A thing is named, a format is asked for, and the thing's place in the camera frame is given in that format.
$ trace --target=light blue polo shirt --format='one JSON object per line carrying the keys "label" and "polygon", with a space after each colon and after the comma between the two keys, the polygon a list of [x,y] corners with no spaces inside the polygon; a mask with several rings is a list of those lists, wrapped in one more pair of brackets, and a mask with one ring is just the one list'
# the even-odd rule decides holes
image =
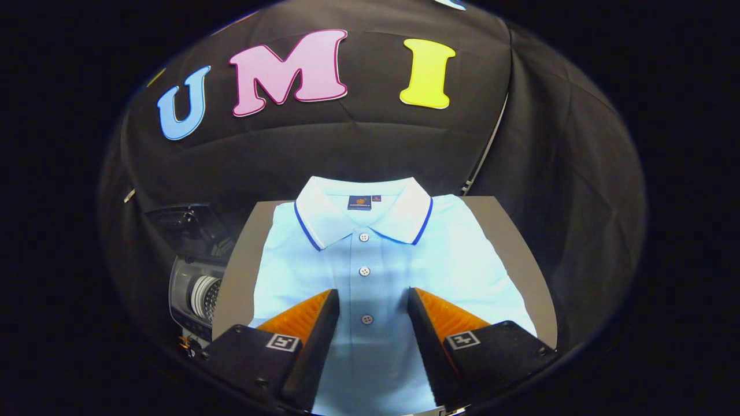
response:
{"label": "light blue polo shirt", "polygon": [[339,321],[312,413],[423,412],[437,404],[406,311],[409,287],[489,323],[511,320],[537,335],[470,209],[454,195],[431,198],[413,178],[312,177],[296,202],[277,206],[249,326],[337,289]]}

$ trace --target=pink letter m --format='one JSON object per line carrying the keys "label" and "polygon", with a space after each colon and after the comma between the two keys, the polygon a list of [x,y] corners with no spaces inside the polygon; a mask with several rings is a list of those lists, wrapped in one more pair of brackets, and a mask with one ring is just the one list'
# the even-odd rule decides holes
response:
{"label": "pink letter m", "polygon": [[295,77],[300,71],[300,88],[295,92],[298,101],[326,101],[347,94],[347,86],[339,82],[337,51],[339,42],[347,37],[345,30],[319,30],[304,36],[283,61],[265,45],[251,47],[234,55],[230,64],[236,65],[238,104],[234,115],[255,114],[266,105],[257,95],[257,83],[278,105],[288,98]]}

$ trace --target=shirt collar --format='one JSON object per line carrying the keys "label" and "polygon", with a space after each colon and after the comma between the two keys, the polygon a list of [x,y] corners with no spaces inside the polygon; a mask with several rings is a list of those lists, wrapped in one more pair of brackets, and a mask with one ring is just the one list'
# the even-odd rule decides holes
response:
{"label": "shirt collar", "polygon": [[295,200],[295,214],[306,237],[317,250],[360,227],[326,196],[398,195],[388,212],[368,227],[388,238],[416,244],[431,214],[432,199],[414,178],[387,182],[345,182],[312,176]]}

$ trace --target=shirt label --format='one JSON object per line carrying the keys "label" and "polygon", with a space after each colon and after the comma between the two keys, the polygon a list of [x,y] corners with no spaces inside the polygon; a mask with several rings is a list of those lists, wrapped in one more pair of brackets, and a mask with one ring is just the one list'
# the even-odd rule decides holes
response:
{"label": "shirt label", "polygon": [[347,209],[361,209],[363,211],[369,211],[372,209],[372,202],[370,202],[370,195],[367,196],[350,196]]}

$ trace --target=letter u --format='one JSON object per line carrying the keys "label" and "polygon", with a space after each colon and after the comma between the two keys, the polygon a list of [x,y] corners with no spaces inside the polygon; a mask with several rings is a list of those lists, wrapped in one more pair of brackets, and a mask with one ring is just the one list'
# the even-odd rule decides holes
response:
{"label": "letter u", "polygon": [[185,79],[185,85],[190,91],[190,114],[184,120],[180,121],[175,117],[175,94],[179,87],[171,88],[157,101],[162,133],[169,140],[180,140],[189,135],[203,120],[203,114],[206,112],[204,78],[210,70],[210,65],[202,67]]}

